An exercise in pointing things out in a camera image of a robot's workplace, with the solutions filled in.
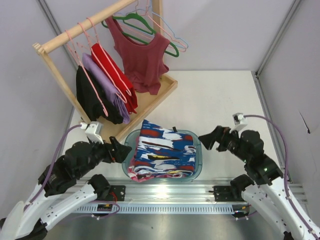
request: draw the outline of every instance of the white table surface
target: white table surface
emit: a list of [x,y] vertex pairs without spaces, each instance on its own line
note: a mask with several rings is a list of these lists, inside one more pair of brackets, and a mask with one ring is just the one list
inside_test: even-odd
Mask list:
[[[264,115],[250,71],[170,71],[168,74],[178,81],[178,87],[147,116],[152,123],[168,129],[175,126],[200,136],[212,132],[217,125],[232,128],[235,113]],[[80,121],[80,115],[74,111],[70,126]],[[255,118],[248,118],[248,123],[245,129],[259,131],[265,153],[278,163],[267,123]],[[87,141],[80,128],[69,133],[63,152],[78,141]],[[202,159],[202,172],[196,180],[233,178],[245,173],[241,160],[229,152],[217,152],[215,147],[208,151],[202,146]],[[103,174],[107,179],[129,179],[118,163],[102,162],[86,177],[94,174]]]

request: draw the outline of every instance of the plastic bin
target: plastic bin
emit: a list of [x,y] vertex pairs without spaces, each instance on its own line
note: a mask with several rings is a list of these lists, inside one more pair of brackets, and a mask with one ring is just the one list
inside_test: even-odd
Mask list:
[[[201,142],[198,139],[198,136],[195,135],[192,131],[188,130],[177,130],[179,133],[183,134],[189,134],[193,138],[193,145],[196,148],[196,155],[195,155],[195,172],[193,175],[188,177],[182,177],[182,178],[161,178],[161,177],[155,177],[152,179],[147,180],[147,182],[188,182],[196,179],[202,170],[202,148],[201,148]],[[122,169],[125,175],[128,175],[128,167],[130,166],[130,160],[133,158],[137,144],[136,139],[140,135],[140,129],[135,130],[131,132],[125,139],[124,145],[132,147],[131,152],[128,154],[126,159],[122,163]]]

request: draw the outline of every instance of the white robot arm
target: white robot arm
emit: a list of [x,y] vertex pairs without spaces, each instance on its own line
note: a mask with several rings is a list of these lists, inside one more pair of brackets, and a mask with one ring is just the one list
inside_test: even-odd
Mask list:
[[2,229],[0,240],[42,240],[49,230],[76,209],[96,199],[104,200],[109,195],[110,184],[103,175],[97,174],[79,191],[59,201],[67,189],[99,163],[122,163],[132,149],[120,144],[114,137],[110,137],[111,143],[105,143],[100,136],[102,124],[99,122],[82,123],[81,128],[85,130],[89,142],[76,142],[54,165],[45,169],[23,204],[24,209],[17,215],[21,216],[19,222],[9,223],[5,218],[0,220],[1,227],[6,225],[13,229]]
[[241,159],[247,173],[230,182],[236,199],[247,201],[284,240],[318,240],[320,228],[309,218],[285,184],[278,165],[264,153],[257,131],[239,131],[248,123],[242,113],[233,115],[235,127],[217,126],[199,137],[206,149],[218,142],[218,152],[230,151]]

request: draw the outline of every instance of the patterned fabric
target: patterned fabric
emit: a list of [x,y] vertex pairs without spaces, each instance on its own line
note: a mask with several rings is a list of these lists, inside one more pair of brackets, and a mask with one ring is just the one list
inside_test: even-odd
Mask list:
[[128,173],[143,182],[150,178],[185,178],[196,168],[196,148],[189,134],[174,132],[144,120]]

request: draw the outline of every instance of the green hanger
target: green hanger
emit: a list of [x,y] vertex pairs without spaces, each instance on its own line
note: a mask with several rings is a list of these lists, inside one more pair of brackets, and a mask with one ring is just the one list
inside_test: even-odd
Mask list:
[[[144,33],[146,33],[146,34],[149,34],[149,35],[156,34],[156,31],[155,31],[152,27],[150,27],[150,25],[148,24],[148,22],[147,22],[142,16],[140,16],[140,15],[137,14],[137,13],[129,13],[129,14],[126,15],[126,16],[113,16],[112,18],[113,18],[113,19],[116,19],[116,20],[122,20],[123,23],[125,23],[126,25],[131,26],[131,27],[133,27],[133,28],[135,28],[135,29],[138,29],[138,30],[140,30],[140,31],[142,31],[142,32],[144,32]],[[142,29],[142,28],[140,28],[140,27],[138,27],[138,26],[135,26],[135,25],[132,25],[132,24],[130,24],[130,23],[125,22],[125,20],[129,20],[129,19],[136,19],[136,20],[140,21],[141,23],[143,23],[143,25],[145,25],[145,27],[146,27],[147,29],[150,30],[150,32],[147,31],[147,30],[144,30],[144,29]],[[102,21],[101,23],[102,23],[102,25],[103,25],[105,28],[108,28],[108,26],[107,26],[103,21]],[[134,39],[134,40],[137,40],[137,41],[139,41],[140,43],[143,43],[143,44],[146,44],[146,45],[148,44],[148,42],[146,42],[146,41],[144,41],[144,40],[142,40],[142,39],[140,39],[140,38],[138,38],[138,37],[136,37],[136,36],[133,36],[133,35],[131,35],[131,34],[128,34],[128,33],[126,33],[126,32],[122,32],[122,34],[125,35],[125,36],[127,36],[127,37],[129,37],[129,38],[132,38],[132,39]],[[169,51],[167,51],[167,50],[164,51],[164,52],[165,52],[166,54],[169,54],[169,55],[175,57],[175,58],[179,57],[179,51],[178,51],[178,49],[177,49],[177,46],[174,45],[172,42],[170,42],[170,45],[174,48],[175,54],[174,54],[174,53],[171,53],[171,52],[169,52]]]

